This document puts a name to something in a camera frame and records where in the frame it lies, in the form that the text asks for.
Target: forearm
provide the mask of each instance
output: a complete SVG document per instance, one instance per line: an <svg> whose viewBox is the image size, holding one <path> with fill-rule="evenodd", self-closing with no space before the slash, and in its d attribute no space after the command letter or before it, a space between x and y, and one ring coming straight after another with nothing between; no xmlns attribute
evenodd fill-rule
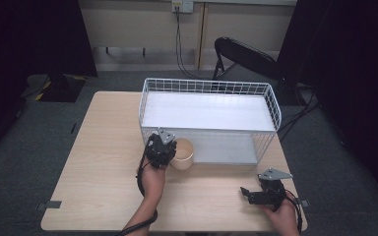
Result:
<svg viewBox="0 0 378 236"><path fill-rule="evenodd" d="M138 207L137 211L125 225L124 229L136 225L138 223L144 222L153 217L155 214L156 208L158 207L159 199L157 198L147 198L145 197ZM127 235L130 236L145 236L149 234L150 224L137 229Z"/></svg>

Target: white wire rack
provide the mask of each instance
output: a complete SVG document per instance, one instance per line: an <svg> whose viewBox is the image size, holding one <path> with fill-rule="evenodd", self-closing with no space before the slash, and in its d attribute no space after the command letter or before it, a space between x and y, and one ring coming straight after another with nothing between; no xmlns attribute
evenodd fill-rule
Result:
<svg viewBox="0 0 378 236"><path fill-rule="evenodd" d="M257 164L281 119L265 83L147 78L139 111L144 142L164 128L193 143L196 163Z"/></svg>

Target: cup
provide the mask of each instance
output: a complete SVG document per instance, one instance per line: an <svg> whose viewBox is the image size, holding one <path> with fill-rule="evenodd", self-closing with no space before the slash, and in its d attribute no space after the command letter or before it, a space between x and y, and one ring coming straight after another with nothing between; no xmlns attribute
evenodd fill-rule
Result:
<svg viewBox="0 0 378 236"><path fill-rule="evenodd" d="M171 166L184 170L193 164L193 145L186 139L176 139L176 155L170 160Z"/></svg>

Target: wooden table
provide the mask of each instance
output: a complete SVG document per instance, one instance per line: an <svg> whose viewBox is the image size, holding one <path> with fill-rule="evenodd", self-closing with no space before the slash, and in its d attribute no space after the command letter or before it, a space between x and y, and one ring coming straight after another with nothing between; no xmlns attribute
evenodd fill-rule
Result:
<svg viewBox="0 0 378 236"><path fill-rule="evenodd" d="M100 91L83 125L41 222L51 231L120 231L142 196L136 169L144 150L138 122L139 92ZM169 166L152 231L271 231L266 215L251 206L240 187L261 191L257 173L289 169L277 137L258 166L202 165L179 171ZM284 186L296 194L291 179ZM303 229L307 222L304 218Z"/></svg>

